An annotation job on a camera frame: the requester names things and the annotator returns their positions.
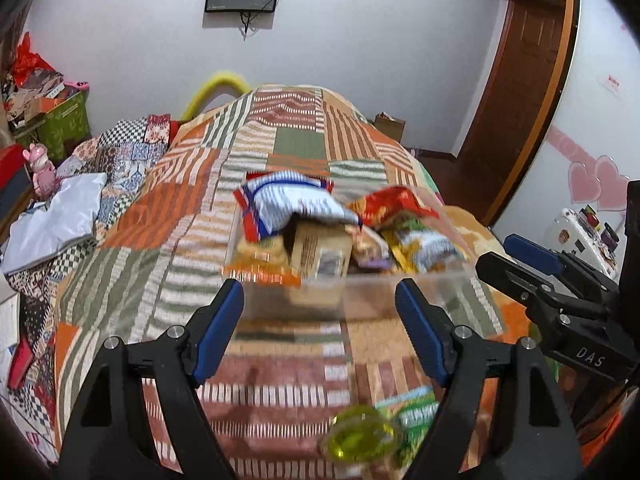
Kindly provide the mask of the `green peas snack packet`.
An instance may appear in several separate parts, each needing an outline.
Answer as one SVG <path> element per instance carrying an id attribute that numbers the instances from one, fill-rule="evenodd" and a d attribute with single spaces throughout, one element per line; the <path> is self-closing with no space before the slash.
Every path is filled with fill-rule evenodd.
<path id="1" fill-rule="evenodd" d="M 431 386 L 421 386 L 380 401 L 374 407 L 400 427 L 400 445 L 392 463 L 397 470 L 405 472 L 418 454 L 439 408 L 434 390 Z"/>

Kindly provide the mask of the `green jelly cup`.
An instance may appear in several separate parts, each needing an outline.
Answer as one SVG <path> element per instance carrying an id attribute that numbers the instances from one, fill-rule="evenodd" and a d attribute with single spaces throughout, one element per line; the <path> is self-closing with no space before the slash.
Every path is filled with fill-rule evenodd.
<path id="1" fill-rule="evenodd" d="M 319 451 L 336 464 L 365 464 L 393 455 L 402 429 L 369 405 L 354 405 L 336 414 L 319 441 Z"/>

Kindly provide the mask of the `clear plastic storage bin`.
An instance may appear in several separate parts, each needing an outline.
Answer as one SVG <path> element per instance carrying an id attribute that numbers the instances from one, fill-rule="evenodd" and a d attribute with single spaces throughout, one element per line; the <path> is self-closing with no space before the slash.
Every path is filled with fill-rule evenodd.
<path id="1" fill-rule="evenodd" d="M 316 278 L 302 278 L 298 285 L 262 283 L 250 272 L 232 269 L 242 237 L 242 214 L 237 210 L 222 275 L 243 285 L 244 316 L 249 320 L 350 322 L 396 315 L 394 292 L 405 274 L 359 270 L 350 264 L 341 278 L 334 270 L 337 251 L 332 249 Z M 455 323 L 470 326 L 483 337 L 504 331 L 497 297 L 475 276 L 469 263 L 449 263 L 441 271 L 412 274 L 410 278 L 427 301 L 443 308 Z"/>

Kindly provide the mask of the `toasted bun slices pack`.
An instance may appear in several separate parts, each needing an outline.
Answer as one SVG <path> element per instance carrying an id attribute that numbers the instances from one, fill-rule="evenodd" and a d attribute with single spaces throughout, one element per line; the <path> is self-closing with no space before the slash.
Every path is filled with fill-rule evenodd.
<path id="1" fill-rule="evenodd" d="M 291 266 L 308 280 L 344 278 L 353 242 L 344 226 L 299 221 L 294 235 Z"/>

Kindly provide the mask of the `brown wooden door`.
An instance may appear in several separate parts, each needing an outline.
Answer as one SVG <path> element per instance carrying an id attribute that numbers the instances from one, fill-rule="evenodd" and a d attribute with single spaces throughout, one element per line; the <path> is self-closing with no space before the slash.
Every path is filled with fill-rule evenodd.
<path id="1" fill-rule="evenodd" d="M 463 208 L 489 226 L 539 144 L 566 55 L 573 0 L 508 0 L 494 62 L 458 162 Z"/>

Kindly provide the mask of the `red snack bag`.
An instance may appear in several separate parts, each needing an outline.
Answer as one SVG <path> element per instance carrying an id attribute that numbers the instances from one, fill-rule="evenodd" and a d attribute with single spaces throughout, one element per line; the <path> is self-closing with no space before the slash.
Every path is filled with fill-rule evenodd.
<path id="1" fill-rule="evenodd" d="M 364 226 L 382 229 L 397 218 L 439 218 L 439 213 L 425 205 L 413 190 L 405 186 L 390 186 L 358 198 L 346 205 Z"/>

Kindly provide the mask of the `brown cardboard box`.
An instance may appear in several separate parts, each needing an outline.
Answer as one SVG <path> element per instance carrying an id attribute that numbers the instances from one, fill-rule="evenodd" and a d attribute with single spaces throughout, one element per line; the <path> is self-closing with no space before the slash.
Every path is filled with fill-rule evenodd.
<path id="1" fill-rule="evenodd" d="M 401 142 L 406 122 L 382 112 L 375 116 L 373 125 L 389 138 Z"/>

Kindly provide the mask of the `white grey plastic bag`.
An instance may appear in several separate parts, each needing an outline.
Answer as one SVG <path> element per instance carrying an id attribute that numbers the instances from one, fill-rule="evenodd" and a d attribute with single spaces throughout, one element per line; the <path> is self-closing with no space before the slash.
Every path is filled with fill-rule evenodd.
<path id="1" fill-rule="evenodd" d="M 105 172 L 64 179 L 47 203 L 21 214 L 10 227 L 2 273 L 33 268 L 92 237 L 106 181 Z"/>

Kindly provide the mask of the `patchwork striped bed blanket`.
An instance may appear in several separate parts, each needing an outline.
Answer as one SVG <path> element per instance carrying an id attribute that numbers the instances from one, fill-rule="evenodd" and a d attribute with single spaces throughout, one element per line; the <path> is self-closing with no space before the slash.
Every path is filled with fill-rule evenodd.
<path id="1" fill-rule="evenodd" d="M 210 304 L 225 280 L 233 197 L 248 172 L 294 170 L 334 183 L 343 205 L 390 186 L 413 190 L 439 218 L 402 216 L 382 229 L 348 224 L 349 264 L 373 272 L 427 274 L 446 264 L 472 267 L 498 240 L 468 212 L 438 201 L 424 167 L 364 118 L 351 102 L 321 87 L 267 84 L 201 114 L 170 135 L 168 150 L 146 175 L 137 198 L 99 246 L 58 284 L 53 407 L 58 461 L 70 414 L 103 341 L 156 339 Z M 277 236 L 244 236 L 232 269 L 268 284 L 298 285 L 291 266 L 294 216 Z M 529 328 L 516 301 L 497 297 L 513 342 Z M 238 479 L 396 479 L 393 455 L 336 464 L 319 451 L 331 419 L 354 405 L 421 386 L 427 378 L 397 312 L 369 321 L 249 320 L 244 307 L 216 374 L 198 388 L 205 416 Z M 142 391 L 162 464 L 180 468 L 155 382 Z M 55 467 L 58 478 L 58 463 Z"/>

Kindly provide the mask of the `pink plush toy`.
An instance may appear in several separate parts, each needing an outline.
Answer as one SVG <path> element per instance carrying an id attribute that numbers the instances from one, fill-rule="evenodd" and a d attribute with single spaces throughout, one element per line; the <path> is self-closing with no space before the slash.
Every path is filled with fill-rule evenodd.
<path id="1" fill-rule="evenodd" d="M 47 148 L 41 143 L 31 143 L 23 151 L 23 157 L 32 172 L 32 186 L 40 200 L 48 200 L 58 192 L 60 179 L 50 161 Z"/>

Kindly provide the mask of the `checkered patterned quilt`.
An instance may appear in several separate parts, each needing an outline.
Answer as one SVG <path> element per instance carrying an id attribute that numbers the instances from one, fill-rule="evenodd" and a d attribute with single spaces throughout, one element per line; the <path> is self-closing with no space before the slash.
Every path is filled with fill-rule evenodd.
<path id="1" fill-rule="evenodd" d="M 168 150 L 170 134 L 168 114 L 149 115 L 123 119 L 79 144 L 56 168 L 56 176 L 64 181 L 78 174 L 106 174 L 92 234 L 38 266 L 9 275 L 9 285 L 26 297 L 50 304 L 58 284 L 103 242 L 107 231 L 138 197 L 146 175 Z"/>

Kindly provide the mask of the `white blue striped snack bag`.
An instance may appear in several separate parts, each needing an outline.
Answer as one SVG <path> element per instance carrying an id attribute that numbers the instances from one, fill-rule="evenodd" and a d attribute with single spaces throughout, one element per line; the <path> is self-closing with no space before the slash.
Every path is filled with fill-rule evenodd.
<path id="1" fill-rule="evenodd" d="M 294 216 L 327 224 L 361 226 L 356 212 L 332 194 L 334 183 L 294 170 L 248 172 L 233 191 L 245 239 L 257 243 L 279 235 Z"/>

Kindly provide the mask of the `green gift box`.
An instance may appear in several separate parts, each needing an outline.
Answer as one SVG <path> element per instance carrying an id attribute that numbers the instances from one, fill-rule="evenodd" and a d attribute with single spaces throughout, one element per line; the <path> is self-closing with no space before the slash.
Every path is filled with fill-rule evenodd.
<path id="1" fill-rule="evenodd" d="M 14 134 L 17 144 L 28 148 L 40 143 L 55 164 L 66 159 L 90 136 L 85 95 L 76 93 L 47 113 L 39 114 Z"/>

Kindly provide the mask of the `red plastic bag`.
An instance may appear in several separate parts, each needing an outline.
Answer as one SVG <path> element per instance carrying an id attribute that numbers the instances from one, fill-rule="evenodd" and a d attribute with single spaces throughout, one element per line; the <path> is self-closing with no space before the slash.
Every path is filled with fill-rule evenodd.
<path id="1" fill-rule="evenodd" d="M 53 67 L 38 53 L 30 50 L 31 47 L 30 32 L 25 32 L 21 43 L 16 48 L 15 58 L 10 67 L 10 74 L 18 88 L 24 86 L 35 70 L 53 70 Z"/>

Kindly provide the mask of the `pink heart wall stickers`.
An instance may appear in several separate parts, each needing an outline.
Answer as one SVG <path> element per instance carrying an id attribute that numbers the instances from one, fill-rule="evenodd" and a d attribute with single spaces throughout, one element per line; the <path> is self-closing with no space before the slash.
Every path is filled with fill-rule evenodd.
<path id="1" fill-rule="evenodd" d="M 597 211 L 626 209 L 630 179 L 620 173 L 611 157 L 591 156 L 555 126 L 549 128 L 546 142 L 570 162 L 567 183 L 574 204 L 596 204 Z"/>

